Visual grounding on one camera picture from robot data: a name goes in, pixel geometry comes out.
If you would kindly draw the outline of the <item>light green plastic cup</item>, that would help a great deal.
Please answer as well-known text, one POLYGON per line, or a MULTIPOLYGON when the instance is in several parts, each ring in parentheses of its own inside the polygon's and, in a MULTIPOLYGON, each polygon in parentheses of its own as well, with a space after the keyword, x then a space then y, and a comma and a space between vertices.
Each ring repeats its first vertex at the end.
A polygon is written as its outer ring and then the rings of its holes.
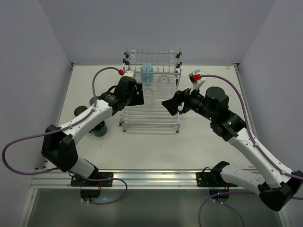
POLYGON ((97 100, 98 100, 98 97, 92 97, 90 100, 89 100, 89 105, 90 106, 94 106, 97 104, 97 100))

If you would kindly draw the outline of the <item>dark green ceramic mug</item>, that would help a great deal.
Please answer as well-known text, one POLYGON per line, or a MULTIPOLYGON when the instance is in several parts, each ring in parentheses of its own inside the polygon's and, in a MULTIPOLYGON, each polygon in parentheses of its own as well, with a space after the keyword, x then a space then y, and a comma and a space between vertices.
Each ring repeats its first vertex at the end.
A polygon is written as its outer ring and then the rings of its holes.
POLYGON ((89 131, 91 134, 93 134, 96 137, 103 137, 107 133, 107 125, 105 121, 100 122, 98 125, 96 125, 92 130, 89 131))

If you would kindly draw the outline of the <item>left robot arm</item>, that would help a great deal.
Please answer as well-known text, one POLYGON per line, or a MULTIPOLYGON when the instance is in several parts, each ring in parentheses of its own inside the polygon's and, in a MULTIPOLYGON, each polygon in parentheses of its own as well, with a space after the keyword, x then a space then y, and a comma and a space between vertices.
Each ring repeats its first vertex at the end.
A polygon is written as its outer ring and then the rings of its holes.
POLYGON ((63 172, 91 178, 97 168, 81 158, 76 150, 79 141, 98 124, 112 117, 126 106, 143 105, 143 86, 134 78, 122 76, 114 91, 101 94, 94 105, 71 121, 45 130, 42 155, 63 172))

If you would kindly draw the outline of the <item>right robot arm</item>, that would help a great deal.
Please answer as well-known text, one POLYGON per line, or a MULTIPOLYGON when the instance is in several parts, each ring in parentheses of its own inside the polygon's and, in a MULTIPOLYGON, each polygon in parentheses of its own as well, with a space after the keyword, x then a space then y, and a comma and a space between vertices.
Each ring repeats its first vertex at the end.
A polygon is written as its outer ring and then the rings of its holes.
POLYGON ((209 178, 213 183, 230 183, 254 192, 274 211, 280 211, 302 186, 302 171, 283 165, 249 134, 246 123, 229 110, 229 97, 222 88, 210 87, 205 96, 188 88, 161 104, 171 115, 176 115, 183 104, 185 112, 192 110, 210 120, 213 132, 234 146, 259 172, 253 174, 221 161, 211 169, 209 178))

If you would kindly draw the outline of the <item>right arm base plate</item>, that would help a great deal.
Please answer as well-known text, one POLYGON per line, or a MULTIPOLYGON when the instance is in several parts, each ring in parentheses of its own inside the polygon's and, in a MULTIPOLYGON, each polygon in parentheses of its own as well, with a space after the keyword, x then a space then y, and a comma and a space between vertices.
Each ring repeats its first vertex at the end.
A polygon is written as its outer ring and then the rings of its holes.
POLYGON ((229 192, 230 188, 238 187, 232 183, 226 183, 221 178, 217 178, 217 174, 213 174, 209 167, 205 167, 202 171, 196 172, 196 184, 198 187, 209 188, 209 195, 217 195, 215 201, 226 202, 229 195, 220 195, 222 192, 229 192))

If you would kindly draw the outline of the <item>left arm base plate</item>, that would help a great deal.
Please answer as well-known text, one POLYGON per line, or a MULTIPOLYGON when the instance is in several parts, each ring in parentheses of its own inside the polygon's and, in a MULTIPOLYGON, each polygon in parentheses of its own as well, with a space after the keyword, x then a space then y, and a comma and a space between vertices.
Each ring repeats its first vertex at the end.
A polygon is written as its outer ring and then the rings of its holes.
POLYGON ((112 172, 98 172, 92 175, 92 179, 102 181, 91 181, 75 175, 71 178, 71 187, 80 187, 80 197, 92 201, 100 196, 102 187, 112 186, 112 177, 112 172))

